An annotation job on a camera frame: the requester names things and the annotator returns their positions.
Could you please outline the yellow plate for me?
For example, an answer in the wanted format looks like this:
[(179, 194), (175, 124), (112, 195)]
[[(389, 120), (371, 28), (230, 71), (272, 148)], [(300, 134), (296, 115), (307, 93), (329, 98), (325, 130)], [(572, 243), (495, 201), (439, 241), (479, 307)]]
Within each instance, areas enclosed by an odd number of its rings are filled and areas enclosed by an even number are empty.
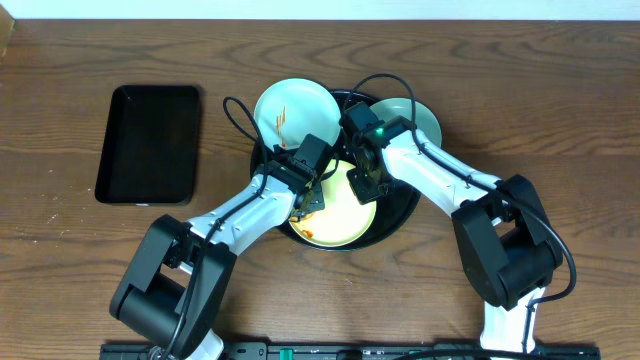
[(346, 161), (331, 160), (325, 169), (337, 168), (320, 185), (325, 207), (301, 220), (291, 218), (289, 224), (303, 240), (313, 245), (336, 248), (350, 244), (360, 238), (375, 218), (377, 203), (359, 203), (353, 193), (347, 172), (355, 166)]

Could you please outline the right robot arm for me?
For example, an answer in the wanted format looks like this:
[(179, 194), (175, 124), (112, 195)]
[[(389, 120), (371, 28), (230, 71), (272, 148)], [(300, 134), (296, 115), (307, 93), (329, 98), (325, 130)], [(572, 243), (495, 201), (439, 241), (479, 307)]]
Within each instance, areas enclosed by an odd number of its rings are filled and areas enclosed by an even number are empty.
[(545, 288), (570, 256), (532, 183), (464, 164), (402, 116), (347, 115), (343, 131), (356, 158), (348, 178), (361, 203), (407, 184), (450, 217), (463, 270), (485, 302), (482, 347), (533, 352), (534, 313), (550, 301)]

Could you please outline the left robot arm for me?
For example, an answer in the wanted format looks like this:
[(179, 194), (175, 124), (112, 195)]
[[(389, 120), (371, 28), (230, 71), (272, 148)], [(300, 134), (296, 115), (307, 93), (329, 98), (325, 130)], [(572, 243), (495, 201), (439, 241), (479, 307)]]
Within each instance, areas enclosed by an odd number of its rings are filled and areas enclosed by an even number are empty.
[(169, 215), (147, 230), (109, 305), (110, 314), (161, 350), (161, 358), (218, 359), (213, 330), (238, 256), (313, 200), (329, 162), (271, 161), (218, 208), (180, 222)]

